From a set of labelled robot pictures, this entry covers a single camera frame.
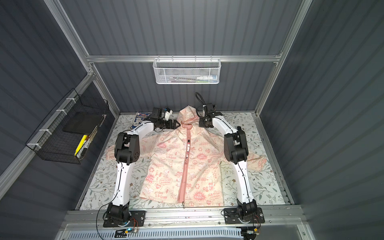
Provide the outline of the pink patterned hooded jacket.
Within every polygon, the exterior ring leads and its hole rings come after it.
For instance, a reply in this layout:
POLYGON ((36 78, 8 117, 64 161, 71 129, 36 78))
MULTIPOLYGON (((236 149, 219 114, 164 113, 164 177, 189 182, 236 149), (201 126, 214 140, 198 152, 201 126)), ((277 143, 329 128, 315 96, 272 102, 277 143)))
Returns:
MULTIPOLYGON (((139 197, 186 207, 222 207, 220 164, 228 162, 223 136, 216 128, 200 128, 193 107, 182 109, 176 120, 179 128, 156 129, 140 141, 138 160, 150 163, 139 197)), ((107 158, 116 161, 114 148, 108 149, 107 158)), ((247 167, 260 170, 266 161, 249 151, 247 167)))

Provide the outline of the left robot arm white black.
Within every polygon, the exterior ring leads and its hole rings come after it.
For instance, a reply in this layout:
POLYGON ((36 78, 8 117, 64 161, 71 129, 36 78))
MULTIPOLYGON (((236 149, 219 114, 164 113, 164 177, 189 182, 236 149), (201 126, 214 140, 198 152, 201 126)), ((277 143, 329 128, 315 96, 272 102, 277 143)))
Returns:
POLYGON ((106 205, 107 210, 103 217, 106 223, 125 227, 131 222, 129 210, 131 175, 135 163, 140 157, 140 141, 156 129, 175 130, 180 123, 171 120, 172 110, 169 108, 153 108, 152 113, 132 130, 120 132, 114 148, 114 157, 117 161, 117 181, 112 200, 106 205))

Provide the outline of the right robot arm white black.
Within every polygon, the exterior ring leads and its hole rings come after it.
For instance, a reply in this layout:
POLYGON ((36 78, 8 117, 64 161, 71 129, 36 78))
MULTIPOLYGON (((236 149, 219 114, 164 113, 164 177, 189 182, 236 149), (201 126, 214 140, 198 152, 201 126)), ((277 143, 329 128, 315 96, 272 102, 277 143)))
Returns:
POLYGON ((224 138, 224 155, 233 167, 237 181, 237 215, 241 222, 254 220, 258 205, 253 197, 247 168, 249 155, 246 134, 241 127, 234 128, 228 123, 223 114, 215 110, 215 105, 202 102, 196 110, 199 126, 202 128, 216 128, 224 138))

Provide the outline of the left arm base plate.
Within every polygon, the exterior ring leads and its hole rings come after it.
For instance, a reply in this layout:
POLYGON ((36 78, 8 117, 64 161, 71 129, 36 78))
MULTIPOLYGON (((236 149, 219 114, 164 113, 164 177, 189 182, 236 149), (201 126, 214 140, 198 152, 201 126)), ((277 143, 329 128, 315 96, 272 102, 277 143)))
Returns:
POLYGON ((111 213, 107 211, 103 216, 103 227, 142 227, 144 225, 146 211, 129 211, 122 214, 111 213))

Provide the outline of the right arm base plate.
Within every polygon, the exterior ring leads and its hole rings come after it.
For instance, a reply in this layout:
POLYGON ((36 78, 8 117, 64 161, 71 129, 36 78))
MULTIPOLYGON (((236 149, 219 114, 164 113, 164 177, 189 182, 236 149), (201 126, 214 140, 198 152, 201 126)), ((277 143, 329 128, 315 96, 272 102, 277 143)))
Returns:
POLYGON ((225 208, 221 211, 221 215, 225 219, 227 225, 235 224, 263 224, 265 223, 265 217, 263 210, 257 208, 256 212, 248 212, 246 214, 240 214, 237 208, 225 208))

